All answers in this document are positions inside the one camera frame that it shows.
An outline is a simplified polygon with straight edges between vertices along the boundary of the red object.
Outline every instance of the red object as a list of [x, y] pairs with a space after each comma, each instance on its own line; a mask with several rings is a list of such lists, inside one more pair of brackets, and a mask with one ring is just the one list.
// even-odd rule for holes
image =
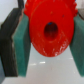
[[77, 10], [75, 0], [27, 0], [30, 39], [42, 55], [54, 57], [70, 44]]

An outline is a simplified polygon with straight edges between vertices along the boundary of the white surface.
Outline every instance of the white surface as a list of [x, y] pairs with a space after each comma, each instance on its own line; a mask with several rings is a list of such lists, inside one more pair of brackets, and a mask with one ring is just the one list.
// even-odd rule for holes
[[[83, 8], [84, 0], [77, 0]], [[17, 0], [0, 0], [0, 22], [17, 7]], [[69, 47], [58, 57], [47, 58], [31, 47], [27, 77], [6, 78], [2, 84], [84, 84], [73, 61]]]

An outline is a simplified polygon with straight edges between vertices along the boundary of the black hole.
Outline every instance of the black hole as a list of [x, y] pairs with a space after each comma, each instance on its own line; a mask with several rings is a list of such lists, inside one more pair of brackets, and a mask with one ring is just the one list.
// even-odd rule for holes
[[58, 27], [55, 23], [49, 22], [44, 29], [45, 38], [48, 40], [54, 40], [58, 35]]

